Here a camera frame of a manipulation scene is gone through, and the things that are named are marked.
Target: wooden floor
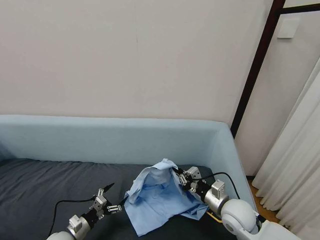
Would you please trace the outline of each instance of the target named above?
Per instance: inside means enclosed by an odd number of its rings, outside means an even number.
[[[256,192],[258,191],[257,188],[252,186],[252,180],[248,180],[250,189],[252,192],[252,195],[254,197],[256,208],[258,209],[258,212],[261,216],[263,216],[265,219],[269,220],[270,222],[278,223],[280,220],[276,218],[277,211],[270,211],[262,207],[260,205],[260,201],[262,200],[262,197],[257,197]]]

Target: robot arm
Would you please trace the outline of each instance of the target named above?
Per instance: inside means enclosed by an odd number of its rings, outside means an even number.
[[[101,220],[105,215],[121,212],[122,205],[126,199],[122,200],[118,205],[112,205],[104,197],[104,192],[108,191],[113,185],[114,183],[105,188],[99,188],[92,206],[89,207],[89,211],[82,214],[81,217],[72,216],[69,219],[67,231],[53,233],[47,240],[83,240],[98,220]]]
[[[238,240],[300,240],[283,226],[259,215],[246,201],[229,199],[224,182],[216,180],[211,186],[208,185],[197,167],[187,171],[180,168],[173,170],[179,176],[182,189],[198,194]]]

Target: curtain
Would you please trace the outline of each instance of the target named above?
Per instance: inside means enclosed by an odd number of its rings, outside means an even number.
[[[320,239],[320,59],[252,185],[281,225]]]

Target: light blue cloth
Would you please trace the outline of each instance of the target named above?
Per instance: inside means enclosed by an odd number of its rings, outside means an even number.
[[[174,215],[199,220],[208,209],[189,191],[182,190],[172,167],[177,165],[168,159],[146,167],[125,193],[125,211],[139,237],[161,227]]]

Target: white wall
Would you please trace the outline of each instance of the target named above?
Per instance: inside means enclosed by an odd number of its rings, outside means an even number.
[[[285,6],[317,2],[288,0]],[[320,12],[285,17],[297,16],[293,39],[277,39],[276,29],[235,138],[247,175],[255,175],[266,159],[320,56]]]
[[[271,1],[1,0],[0,114],[230,124]]]

